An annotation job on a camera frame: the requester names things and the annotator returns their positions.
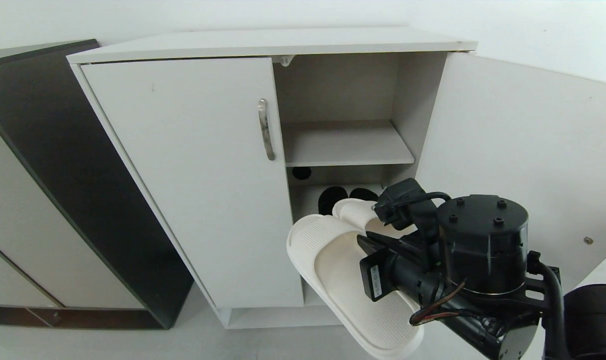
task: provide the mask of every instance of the black cabinet panel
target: black cabinet panel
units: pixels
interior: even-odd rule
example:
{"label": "black cabinet panel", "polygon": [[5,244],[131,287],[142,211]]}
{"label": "black cabinet panel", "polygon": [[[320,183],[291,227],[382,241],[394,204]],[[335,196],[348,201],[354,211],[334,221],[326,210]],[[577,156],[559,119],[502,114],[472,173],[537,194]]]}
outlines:
{"label": "black cabinet panel", "polygon": [[86,40],[0,57],[0,134],[86,243],[170,328],[193,278],[67,62],[97,47]]}

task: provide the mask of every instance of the open cabinet door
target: open cabinet door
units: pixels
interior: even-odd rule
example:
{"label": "open cabinet door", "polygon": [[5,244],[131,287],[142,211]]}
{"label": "open cabinet door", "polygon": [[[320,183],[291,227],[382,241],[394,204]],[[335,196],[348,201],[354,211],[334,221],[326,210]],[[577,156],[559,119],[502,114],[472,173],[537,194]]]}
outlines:
{"label": "open cabinet door", "polygon": [[606,257],[606,84],[450,54],[417,179],[523,205],[529,249],[572,290]]}

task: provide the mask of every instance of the cable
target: cable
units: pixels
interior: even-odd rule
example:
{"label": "cable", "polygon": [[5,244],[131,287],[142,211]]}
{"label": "cable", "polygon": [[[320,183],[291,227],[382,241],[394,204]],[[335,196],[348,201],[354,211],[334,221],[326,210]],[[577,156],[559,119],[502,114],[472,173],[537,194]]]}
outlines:
{"label": "cable", "polygon": [[[430,319],[429,321],[424,321],[424,319],[426,319],[427,317],[430,316],[431,312],[436,310],[441,305],[444,305],[445,303],[450,301],[450,299],[452,299],[458,292],[460,292],[463,289],[463,287],[465,287],[465,280],[461,281],[461,283],[456,287],[456,289],[452,290],[452,292],[450,292],[449,294],[441,296],[440,299],[434,301],[430,305],[422,307],[417,312],[413,313],[412,316],[410,316],[410,325],[418,326],[421,324],[425,324],[426,322],[437,320],[437,319]],[[438,314],[433,314],[431,316],[437,316],[437,315],[444,314],[444,313],[454,313],[454,311],[440,312]],[[459,313],[456,313],[456,315],[449,315],[449,316],[459,316],[459,315],[460,315]]]}
{"label": "cable", "polygon": [[412,204],[417,204],[417,203],[422,203],[424,201],[427,200],[433,200],[433,199],[443,199],[445,201],[449,201],[452,200],[452,198],[449,196],[449,194],[446,194],[444,192],[441,191],[434,191],[431,193],[424,193],[424,194],[420,194],[418,196],[412,196],[411,198],[407,198],[406,196],[402,197],[401,199],[391,202],[389,204],[386,205],[386,207],[403,207],[404,205],[412,205]]}
{"label": "cable", "polygon": [[566,343],[566,319],[561,283],[559,283],[557,274],[548,265],[539,262],[538,269],[543,274],[543,280],[550,288],[550,305],[552,306],[549,326],[545,330],[545,336],[552,337],[557,359],[570,360],[571,356],[568,351],[568,344]]}
{"label": "cable", "polygon": [[438,321],[440,319],[444,319],[444,318],[449,318],[449,317],[460,317],[461,313],[458,311],[443,311],[443,312],[438,312],[436,314],[431,314],[431,315],[427,315],[424,316],[420,321],[418,322],[410,322],[411,326],[419,326],[419,325],[423,325],[423,324],[427,324],[429,322],[433,322],[433,321]]}

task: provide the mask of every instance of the cabinet side panel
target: cabinet side panel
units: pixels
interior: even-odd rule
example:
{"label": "cabinet side panel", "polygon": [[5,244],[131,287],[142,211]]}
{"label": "cabinet side panel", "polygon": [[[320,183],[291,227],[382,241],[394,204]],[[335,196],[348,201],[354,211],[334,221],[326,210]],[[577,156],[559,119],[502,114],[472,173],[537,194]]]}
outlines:
{"label": "cabinet side panel", "polygon": [[56,304],[0,256],[0,305],[56,308]]}
{"label": "cabinet side panel", "polygon": [[392,124],[412,153],[414,164],[385,168],[385,185],[417,174],[447,55],[447,52],[406,52],[400,55]]}
{"label": "cabinet side panel", "polygon": [[65,306],[141,308],[0,136],[0,250]]}
{"label": "cabinet side panel", "polygon": [[1,58],[0,134],[90,250],[169,327],[193,281],[70,69],[67,55],[96,47]]}

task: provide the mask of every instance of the cabinet top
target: cabinet top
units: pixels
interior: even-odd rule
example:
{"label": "cabinet top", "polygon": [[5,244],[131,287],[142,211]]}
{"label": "cabinet top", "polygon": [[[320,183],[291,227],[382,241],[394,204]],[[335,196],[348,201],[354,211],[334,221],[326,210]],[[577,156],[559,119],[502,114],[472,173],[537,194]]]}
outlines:
{"label": "cabinet top", "polygon": [[68,55],[70,64],[271,55],[470,51],[477,42],[412,27],[175,32]]}

